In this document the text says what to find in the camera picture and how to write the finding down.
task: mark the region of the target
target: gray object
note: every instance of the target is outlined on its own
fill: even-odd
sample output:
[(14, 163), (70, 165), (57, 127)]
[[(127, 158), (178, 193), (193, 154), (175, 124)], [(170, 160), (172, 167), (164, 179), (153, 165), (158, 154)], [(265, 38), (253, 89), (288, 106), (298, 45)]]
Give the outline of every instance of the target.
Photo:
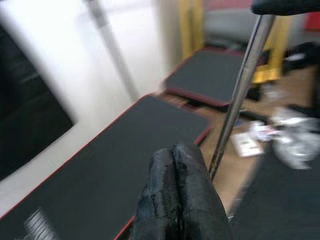
[(220, 137), (209, 166), (210, 177), (216, 175), (217, 169), (220, 165), (221, 159), (224, 155), (225, 147), (231, 135), (232, 129), (239, 116), (240, 108), (248, 93), (253, 74), (256, 70), (256, 65), (260, 53), (267, 41), (269, 32), (274, 23), (275, 16), (266, 15), (259, 16), (254, 27), (251, 40), (248, 44), (238, 77), (236, 86), (233, 92), (232, 104), (229, 107), (226, 115)]
[(218, 9), (204, 17), (205, 42), (232, 48), (246, 46), (250, 40), (257, 16), (250, 9)]
[(134, 84), (134, 80), (130, 75), (129, 68), (126, 65), (125, 59), (112, 33), (112, 30), (108, 22), (108, 16), (103, 11), (98, 0), (86, 0), (86, 1), (88, 3), (88, 9), (93, 16), (96, 25), (99, 28), (104, 44), (109, 50), (109, 53), (111, 54), (115, 67), (117, 68), (118, 73), (121, 76), (123, 84), (132, 102), (135, 102), (139, 99), (139, 92)]
[(274, 138), (273, 148), (277, 157), (292, 169), (310, 169), (310, 161), (320, 152), (318, 126), (317, 118), (289, 117)]

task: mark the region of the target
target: white wall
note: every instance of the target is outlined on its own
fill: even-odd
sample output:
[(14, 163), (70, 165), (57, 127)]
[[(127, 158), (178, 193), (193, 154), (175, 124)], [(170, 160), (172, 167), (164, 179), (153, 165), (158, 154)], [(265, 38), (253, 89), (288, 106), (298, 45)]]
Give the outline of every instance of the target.
[[(159, 90), (169, 64), (154, 5), (150, 0), (104, 0), (103, 5), (139, 94)], [(0, 15), (76, 121), (0, 182), (2, 216), (132, 102), (84, 1), (1, 1)]]
[(179, 1), (154, 0), (156, 16), (164, 45), (167, 72), (171, 72), (182, 61)]

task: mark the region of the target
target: yellow object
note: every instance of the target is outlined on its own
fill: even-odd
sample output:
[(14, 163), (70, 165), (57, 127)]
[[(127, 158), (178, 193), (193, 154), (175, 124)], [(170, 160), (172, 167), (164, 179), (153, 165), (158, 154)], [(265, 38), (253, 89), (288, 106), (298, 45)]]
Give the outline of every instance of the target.
[(204, 46), (203, 1), (179, 0), (179, 18), (183, 58)]
[(192, 50), (192, 30), (190, 28), (190, 6), (189, 0), (179, 0), (179, 19), (183, 58), (188, 58)]
[(282, 62), (288, 45), (288, 36), (292, 17), (277, 16), (272, 30), (265, 43), (264, 51), (269, 50), (269, 61), (266, 65), (258, 66), (252, 83), (262, 84), (278, 80), (282, 73)]

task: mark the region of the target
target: red trim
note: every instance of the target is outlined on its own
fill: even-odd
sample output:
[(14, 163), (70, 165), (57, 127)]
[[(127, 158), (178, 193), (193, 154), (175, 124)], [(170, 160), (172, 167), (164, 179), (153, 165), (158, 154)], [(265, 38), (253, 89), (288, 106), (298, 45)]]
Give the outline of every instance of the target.
[(231, 104), (231, 101), (226, 101), (226, 102), (221, 102), (213, 99), (212, 97), (209, 96), (204, 96), (195, 92), (187, 91), (182, 88), (168, 88), (166, 90), (167, 93), (179, 95), (182, 97), (186, 97), (189, 99), (197, 100), (199, 102), (209, 104), (211, 106), (216, 106), (216, 107), (226, 107)]
[[(93, 142), (96, 138), (98, 138), (104, 131), (109, 129), (115, 122), (117, 122), (123, 115), (125, 115), (127, 112), (129, 112), (133, 107), (135, 107), (139, 102), (141, 102), (146, 97), (156, 97), (153, 94), (147, 94), (143, 97), (141, 97), (137, 102), (135, 102), (132, 106), (130, 106), (126, 111), (124, 111), (120, 116), (118, 116), (111, 124), (109, 124), (105, 129), (103, 129), (101, 132), (99, 132), (93, 139), (91, 139), (87, 144), (85, 144), (80, 150), (78, 150), (72, 157), (70, 157), (66, 162), (64, 162), (57, 170), (55, 170), (53, 173), (51, 173), (46, 179), (44, 179), (38, 186), (36, 186), (33, 190), (31, 190), (22, 200), (20, 200), (16, 205), (14, 205), (10, 210), (8, 210), (2, 217), (0, 217), (0, 221), (3, 220), (14, 208), (16, 208), (19, 204), (21, 204), (34, 190), (39, 188), (46, 180), (51, 178), (56, 172), (58, 172), (60, 169), (62, 169), (71, 159), (73, 159), (81, 150), (86, 148), (91, 142)], [(213, 128), (212, 125), (208, 125), (208, 127), (194, 140), (194, 144), (199, 144), (210, 132), (210, 130)], [(127, 229), (129, 229), (133, 222), (134, 222), (134, 216), (130, 218), (128, 223), (122, 228), (122, 230), (117, 234), (117, 236), (114, 238), (114, 240), (117, 240)]]
[(320, 12), (310, 12), (307, 14), (304, 30), (306, 32), (320, 31)]
[(115, 238), (113, 240), (118, 240), (122, 234), (124, 234), (126, 231), (129, 230), (129, 228), (134, 224), (134, 220), (135, 217), (131, 217), (130, 220), (128, 221), (128, 223), (126, 225), (124, 225), (124, 227), (122, 228), (122, 230), (117, 234), (117, 236), (115, 236)]
[(228, 54), (228, 55), (232, 55), (232, 56), (243, 56), (244, 53), (241, 51), (228, 51), (228, 50), (224, 50), (222, 48), (217, 48), (217, 47), (204, 47), (201, 48), (197, 51), (195, 51), (190, 57), (186, 58), (185, 60), (183, 60), (174, 70), (173, 72), (171, 72), (165, 79), (164, 79), (164, 85), (166, 88), (166, 92), (168, 93), (172, 93), (172, 94), (176, 94), (182, 97), (186, 97), (189, 99), (194, 99), (197, 100), (199, 102), (205, 103), (205, 104), (209, 104), (211, 106), (216, 106), (216, 107), (226, 107), (228, 105), (231, 104), (231, 101), (226, 101), (226, 102), (221, 102), (221, 101), (217, 101), (212, 97), (209, 96), (204, 96), (201, 94), (198, 94), (196, 92), (192, 92), (192, 91), (187, 91), (185, 89), (182, 88), (178, 88), (178, 87), (168, 87), (168, 80), (170, 77), (172, 77), (180, 68), (182, 68), (196, 53), (200, 52), (200, 51), (207, 51), (207, 52), (219, 52), (219, 53), (224, 53), (224, 54)]

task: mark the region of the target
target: black handle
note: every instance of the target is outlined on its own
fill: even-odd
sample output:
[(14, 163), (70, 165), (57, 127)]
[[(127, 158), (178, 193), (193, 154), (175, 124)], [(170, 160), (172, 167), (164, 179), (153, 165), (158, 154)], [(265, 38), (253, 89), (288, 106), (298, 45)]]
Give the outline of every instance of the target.
[(252, 12), (258, 15), (289, 16), (320, 11), (319, 0), (253, 0)]

